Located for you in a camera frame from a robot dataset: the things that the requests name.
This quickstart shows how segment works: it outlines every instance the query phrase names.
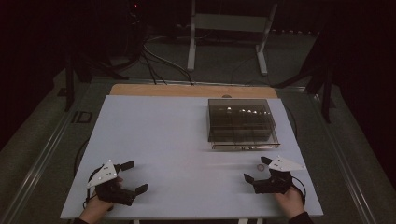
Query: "white table surface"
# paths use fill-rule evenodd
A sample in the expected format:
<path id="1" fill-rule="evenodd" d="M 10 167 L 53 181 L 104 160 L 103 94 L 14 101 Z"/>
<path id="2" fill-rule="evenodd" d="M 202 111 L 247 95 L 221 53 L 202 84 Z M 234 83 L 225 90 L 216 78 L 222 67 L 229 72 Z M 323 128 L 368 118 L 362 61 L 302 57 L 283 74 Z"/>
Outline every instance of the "white table surface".
<path id="1" fill-rule="evenodd" d="M 281 217 L 271 194 L 255 194 L 244 174 L 269 177 L 257 169 L 261 156 L 283 158 L 305 165 L 280 99 L 268 99 L 281 144 L 269 151 L 219 152 L 207 142 L 207 97 L 107 96 L 92 137 L 64 204 L 61 218 L 82 211 L 88 178 L 108 160 L 134 161 L 135 168 L 120 172 L 122 187 L 134 190 L 148 183 L 148 191 L 132 206 L 117 204 L 107 218 L 217 219 Z M 307 167 L 292 171 L 306 188 L 305 209 L 323 212 Z"/>

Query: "white mounting plate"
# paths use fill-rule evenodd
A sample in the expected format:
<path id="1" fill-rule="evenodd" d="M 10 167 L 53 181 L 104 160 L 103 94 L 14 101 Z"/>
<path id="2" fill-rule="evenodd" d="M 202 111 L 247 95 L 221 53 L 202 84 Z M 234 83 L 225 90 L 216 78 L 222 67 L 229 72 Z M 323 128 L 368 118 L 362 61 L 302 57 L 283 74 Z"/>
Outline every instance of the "white mounting plate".
<path id="1" fill-rule="evenodd" d="M 109 160 L 102 168 L 93 176 L 91 181 L 87 184 L 87 189 L 105 183 L 117 177 L 116 169 L 111 160 Z"/>
<path id="2" fill-rule="evenodd" d="M 269 168 L 278 171 L 306 170 L 304 165 L 277 156 L 269 165 Z"/>

